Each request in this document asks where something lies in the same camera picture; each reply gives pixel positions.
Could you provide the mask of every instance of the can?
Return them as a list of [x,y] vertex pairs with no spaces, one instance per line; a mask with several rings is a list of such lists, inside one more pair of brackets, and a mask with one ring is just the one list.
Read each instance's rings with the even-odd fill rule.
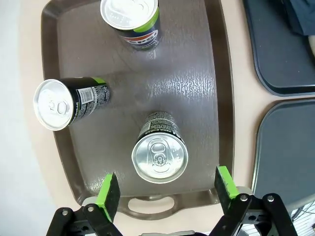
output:
[[33,105],[39,122],[57,131],[103,107],[109,97],[108,86],[101,78],[50,79],[38,86]]
[[102,0],[100,12],[104,21],[133,48],[148,50],[158,45],[158,0]]
[[166,112],[148,116],[132,151],[138,175],[151,183],[169,183],[182,175],[188,152],[174,118]]

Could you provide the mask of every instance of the can lid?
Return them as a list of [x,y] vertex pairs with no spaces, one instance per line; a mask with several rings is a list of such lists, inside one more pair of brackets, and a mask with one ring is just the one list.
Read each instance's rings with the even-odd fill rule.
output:
[[158,0],[102,0],[100,12],[106,23],[119,30],[133,30],[147,23]]
[[188,162],[185,144],[176,136],[158,132],[140,139],[132,151],[140,177],[152,183],[168,183],[184,172]]
[[65,128],[73,115],[71,93],[58,80],[41,83],[35,92],[33,105],[40,123],[53,131]]

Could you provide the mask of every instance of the screw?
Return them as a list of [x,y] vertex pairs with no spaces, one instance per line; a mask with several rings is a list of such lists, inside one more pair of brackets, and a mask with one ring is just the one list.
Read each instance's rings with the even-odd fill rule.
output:
[[246,195],[242,195],[241,196],[241,201],[242,202],[246,202],[247,201],[247,196]]
[[273,202],[273,201],[274,201],[274,197],[271,196],[271,195],[269,195],[269,196],[267,197],[267,200],[268,200],[269,202]]

